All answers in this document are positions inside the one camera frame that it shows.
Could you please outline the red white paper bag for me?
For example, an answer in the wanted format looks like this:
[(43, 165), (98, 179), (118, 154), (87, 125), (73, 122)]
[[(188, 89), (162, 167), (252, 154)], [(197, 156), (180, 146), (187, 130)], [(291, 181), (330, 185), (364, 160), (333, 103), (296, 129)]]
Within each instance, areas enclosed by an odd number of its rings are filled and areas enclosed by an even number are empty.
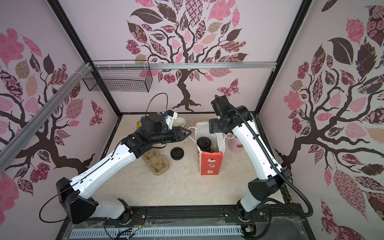
[(217, 176), (221, 170), (226, 151), (226, 138), (224, 133), (210, 133), (208, 122), (197, 122), (190, 136), (197, 148), (198, 162), (201, 176)]

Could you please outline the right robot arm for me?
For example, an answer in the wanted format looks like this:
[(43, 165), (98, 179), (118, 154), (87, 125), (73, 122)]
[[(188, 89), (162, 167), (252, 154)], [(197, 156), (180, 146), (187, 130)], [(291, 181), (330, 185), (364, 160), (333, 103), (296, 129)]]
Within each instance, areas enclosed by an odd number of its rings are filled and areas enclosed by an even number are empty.
[[(269, 151), (248, 109), (244, 106), (234, 107), (227, 97), (218, 95), (211, 105), (217, 118), (209, 120), (210, 133), (234, 135), (243, 145), (258, 176), (248, 183), (249, 192), (238, 203), (241, 218), (247, 219), (253, 211), (260, 210), (267, 203), (277, 204), (299, 216), (311, 217), (314, 210), (310, 201), (293, 184), (292, 172), (283, 168)], [(271, 198), (271, 195), (284, 186), (290, 187), (304, 201), (308, 209), (306, 212), (300, 212)]]

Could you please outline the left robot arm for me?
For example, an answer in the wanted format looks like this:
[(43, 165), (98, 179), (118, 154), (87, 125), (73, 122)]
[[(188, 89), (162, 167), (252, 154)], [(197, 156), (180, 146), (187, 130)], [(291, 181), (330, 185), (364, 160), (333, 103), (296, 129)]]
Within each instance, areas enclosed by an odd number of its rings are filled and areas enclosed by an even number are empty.
[(139, 159), (156, 144), (178, 143), (187, 139), (191, 131), (175, 127), (177, 113), (149, 114), (141, 119), (141, 126), (123, 138), (116, 149), (90, 169), (56, 183), (60, 204), (73, 224), (91, 218), (109, 218), (125, 225), (131, 221), (132, 209), (124, 199), (112, 202), (93, 197), (95, 191), (126, 165)]

